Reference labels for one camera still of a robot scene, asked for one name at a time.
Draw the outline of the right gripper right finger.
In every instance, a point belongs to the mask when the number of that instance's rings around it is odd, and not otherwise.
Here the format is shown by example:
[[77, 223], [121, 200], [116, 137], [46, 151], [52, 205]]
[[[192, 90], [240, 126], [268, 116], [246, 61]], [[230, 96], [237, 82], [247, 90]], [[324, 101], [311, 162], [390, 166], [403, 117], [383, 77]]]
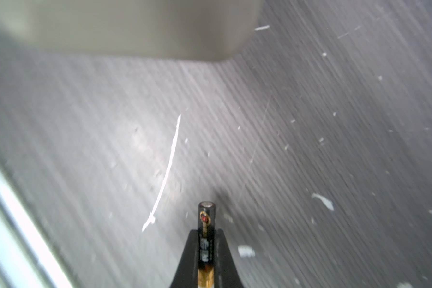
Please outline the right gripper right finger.
[[222, 229], [216, 230], [214, 281], [215, 288], [244, 288]]

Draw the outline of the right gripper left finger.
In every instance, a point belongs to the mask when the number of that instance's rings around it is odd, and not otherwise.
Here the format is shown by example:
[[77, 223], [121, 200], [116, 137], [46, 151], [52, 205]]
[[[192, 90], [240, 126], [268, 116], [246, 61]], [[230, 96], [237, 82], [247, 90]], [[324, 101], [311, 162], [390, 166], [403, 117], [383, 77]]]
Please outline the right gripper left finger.
[[188, 234], [184, 250], [181, 254], [175, 276], [170, 288], [197, 288], [198, 287], [198, 231], [191, 230]]

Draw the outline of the black battery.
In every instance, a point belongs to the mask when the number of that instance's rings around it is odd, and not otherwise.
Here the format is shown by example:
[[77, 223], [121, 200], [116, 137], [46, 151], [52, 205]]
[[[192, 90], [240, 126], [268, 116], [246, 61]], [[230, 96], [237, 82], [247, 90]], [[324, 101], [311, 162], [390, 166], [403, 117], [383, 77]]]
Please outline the black battery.
[[198, 205], [198, 288], [214, 287], [216, 204], [203, 201]]

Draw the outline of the white remote control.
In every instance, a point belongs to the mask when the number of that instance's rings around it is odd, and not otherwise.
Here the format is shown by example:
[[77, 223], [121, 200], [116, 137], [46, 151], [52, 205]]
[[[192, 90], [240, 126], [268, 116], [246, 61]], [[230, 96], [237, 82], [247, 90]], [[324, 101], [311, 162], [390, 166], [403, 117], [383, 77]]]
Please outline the white remote control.
[[84, 54], [223, 61], [254, 32], [262, 1], [0, 1], [0, 31]]

